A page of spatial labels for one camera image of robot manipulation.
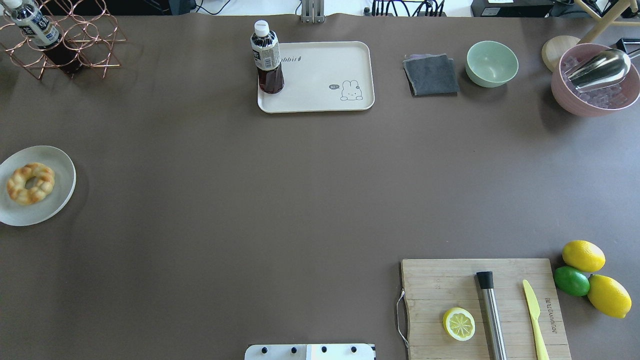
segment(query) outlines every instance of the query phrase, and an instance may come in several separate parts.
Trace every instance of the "wire bottle holder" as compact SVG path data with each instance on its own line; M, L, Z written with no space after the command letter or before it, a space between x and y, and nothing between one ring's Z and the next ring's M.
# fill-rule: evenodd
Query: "wire bottle holder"
M99 9L98 14L90 19L76 14L78 5L85 1L93 1ZM64 14L51 17L51 22L62 33L62 39L65 39L58 46L65 46L76 53L72 61L79 60L102 79L106 77L109 68L121 65L120 60L113 54L113 47L117 43L127 41L127 38L120 29L118 20L107 10L104 0L42 0L40 4L40 9L47 10L48 13L55 9L58 13L62 11ZM22 34L6 12L4 19L6 24L0 26L0 35L13 36L19 40L14 40L17 41L15 45L7 46L0 38L0 46L16 66L22 67L34 78L42 80L46 70L66 65L56 65L49 60L41 49Z

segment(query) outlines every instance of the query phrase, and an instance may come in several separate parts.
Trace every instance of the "cutting board handle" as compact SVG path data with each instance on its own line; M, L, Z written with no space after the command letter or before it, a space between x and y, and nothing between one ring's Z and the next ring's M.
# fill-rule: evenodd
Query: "cutting board handle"
M398 328L398 334L400 334L400 337L402 337L402 340L404 340L404 345L406 346L406 348L409 349L409 341L407 341L406 337L402 333L402 330L400 330L400 301L402 301L403 299L404 299L404 289L402 289L402 291L400 292L400 297L396 302L396 324Z

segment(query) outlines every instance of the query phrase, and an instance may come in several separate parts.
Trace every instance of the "black muddler tip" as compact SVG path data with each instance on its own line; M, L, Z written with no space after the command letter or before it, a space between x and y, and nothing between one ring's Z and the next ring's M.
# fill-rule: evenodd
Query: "black muddler tip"
M478 276L478 283L480 284L481 289L493 289L492 271L476 272L476 276Z

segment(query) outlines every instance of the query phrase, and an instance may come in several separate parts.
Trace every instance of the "yellow plastic knife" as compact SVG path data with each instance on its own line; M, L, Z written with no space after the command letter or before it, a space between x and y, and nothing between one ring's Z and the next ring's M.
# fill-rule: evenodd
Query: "yellow plastic knife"
M540 305L536 298L536 293L533 292L533 288L529 284L529 281L523 280L522 286L524 287L524 294L527 297L527 305L529 306L529 315L531 316L531 325L533 326L533 336L536 340L536 354L538 360L549 360L547 354L547 347L545 341L542 338L542 332L540 331L540 325L538 324L538 318L540 317Z

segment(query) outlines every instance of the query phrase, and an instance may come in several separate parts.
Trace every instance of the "yellow lemon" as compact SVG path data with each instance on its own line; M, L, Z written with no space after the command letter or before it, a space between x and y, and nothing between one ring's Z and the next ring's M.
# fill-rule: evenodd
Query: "yellow lemon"
M631 297L618 281L604 275L591 275L589 301L606 315L624 318L631 310Z
M595 244L585 240L569 241L562 249L567 265L583 272L596 272L604 266L604 253Z
M454 339L467 341L476 333L474 317L461 307L452 307L444 313L442 325Z

